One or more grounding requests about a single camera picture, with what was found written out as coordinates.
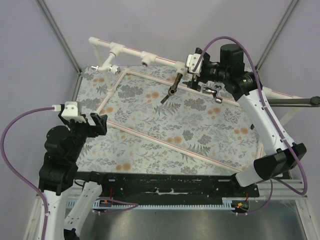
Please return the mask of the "white pipe frame red stripe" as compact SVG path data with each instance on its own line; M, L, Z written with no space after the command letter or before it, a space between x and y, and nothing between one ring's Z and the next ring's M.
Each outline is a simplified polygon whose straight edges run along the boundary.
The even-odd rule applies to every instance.
M197 90L188 88L186 84L183 84L183 82L188 82L192 79L192 75L187 73L187 68L185 67L186 62L168 60L168 59L159 57L156 54L153 54L150 52L135 50L135 49L128 48L124 45L121 45L121 44L118 44L115 42L106 42L106 41L100 40L96 37L91 37L89 39L89 44L91 45L91 47L94 51L94 54L98 60L98 66L102 66L102 64L109 57L109 54L113 53L116 55L116 58L111 61L111 64L117 65L121 69L121 72L118 75L114 75L109 71L103 71L103 72L96 71L98 74L98 79L96 79L92 82L92 86L96 87L99 93L101 93L101 94L105 93L105 96L97 99L97 101L96 101L96 104L97 104L96 111L98 114L101 114L101 108L106 105L108 99L114 94L114 92L116 91L116 89L118 87L117 83L112 83L110 81L109 75L120 77L121 74L123 74L123 72L125 71L125 68L127 68L127 67L128 68L141 67L141 68L145 68L145 69L151 68L151 67L172 68L176 72L175 78L176 78L177 74L179 74L179 73L183 75L183 77L178 85L176 93L178 92L178 90L182 89L182 90L185 90L185 91L188 91L188 92L191 92L194 94L198 94L198 95L201 95L204 97L210 97L214 103L219 104L219 103L215 102L212 95L202 93L202 91L197 91ZM225 90L225 88L220 90L218 96L220 98L222 98L221 104L223 104L223 103L232 104L232 105L240 107L242 110L244 110L234 100L233 96ZM260 141L262 148L263 148L263 155L257 157L256 159L262 158L266 155L265 150L264 150L264 146L261 142L261 138L260 138L259 134L258 134L258 137L259 137L259 141Z

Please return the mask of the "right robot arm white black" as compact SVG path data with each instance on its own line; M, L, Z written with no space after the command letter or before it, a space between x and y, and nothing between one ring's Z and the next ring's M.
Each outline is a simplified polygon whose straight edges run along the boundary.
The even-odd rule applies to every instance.
M192 80L188 88L212 94L217 102L215 87L208 82L221 83L225 90L244 109L263 144L265 156L255 159L252 166L232 177L237 188L244 188L260 181L267 181L293 169L306 154L303 143L295 143L281 125L253 72L245 70L244 51L237 44L220 48L220 59L212 62L210 55L197 47L187 57L185 66Z

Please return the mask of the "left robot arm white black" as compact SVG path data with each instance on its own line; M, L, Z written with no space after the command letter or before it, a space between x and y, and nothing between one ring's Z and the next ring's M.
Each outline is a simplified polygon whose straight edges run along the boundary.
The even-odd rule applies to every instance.
M67 201L78 166L77 160L87 138L104 136L107 133L108 116L91 113L94 125L90 125L85 114L80 114L82 122L74 117L70 120L58 115L62 125L51 128L46 136L43 165L39 171L39 189L44 195L42 211L43 240L77 240L76 229L64 227Z

